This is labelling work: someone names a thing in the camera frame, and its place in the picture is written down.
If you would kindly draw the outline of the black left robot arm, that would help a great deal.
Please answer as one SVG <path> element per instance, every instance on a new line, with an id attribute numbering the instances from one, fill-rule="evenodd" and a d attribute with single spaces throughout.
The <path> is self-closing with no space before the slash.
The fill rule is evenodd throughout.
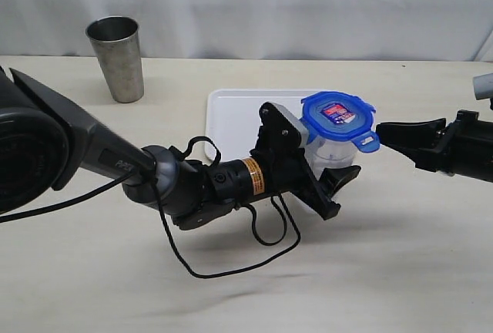
<path id="1" fill-rule="evenodd" d="M 72 100 L 18 70 L 1 74 L 1 209 L 61 190 L 78 169 L 114 179 L 133 202 L 161 210 L 192 230 L 232 210 L 289 192 L 323 219 L 335 217 L 334 194 L 358 166 L 316 176 L 304 148 L 307 129 L 283 106 L 259 110 L 256 146 L 247 158 L 211 164 L 189 151 L 133 146 Z"/>

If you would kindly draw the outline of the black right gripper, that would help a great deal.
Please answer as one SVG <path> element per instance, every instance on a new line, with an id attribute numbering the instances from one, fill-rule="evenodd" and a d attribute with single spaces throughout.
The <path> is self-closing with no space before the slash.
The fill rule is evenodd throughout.
<path id="1" fill-rule="evenodd" d="M 376 133 L 381 144 L 406 156 L 419 170 L 492 182 L 492 122 L 480 120 L 479 112 L 459 110 L 447 127 L 445 118 L 379 123 Z"/>

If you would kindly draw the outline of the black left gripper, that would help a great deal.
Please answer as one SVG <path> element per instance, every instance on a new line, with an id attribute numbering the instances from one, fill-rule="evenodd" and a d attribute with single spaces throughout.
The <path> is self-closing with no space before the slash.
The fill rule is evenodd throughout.
<path id="1" fill-rule="evenodd" d="M 263 169 L 267 190 L 293 194 L 323 220 L 336 217 L 340 204 L 332 197 L 357 178 L 361 167 L 325 168 L 317 180 L 305 157 L 305 147 L 298 146 L 300 134 L 273 104 L 265 102 L 259 108 L 261 124 L 250 151 Z"/>

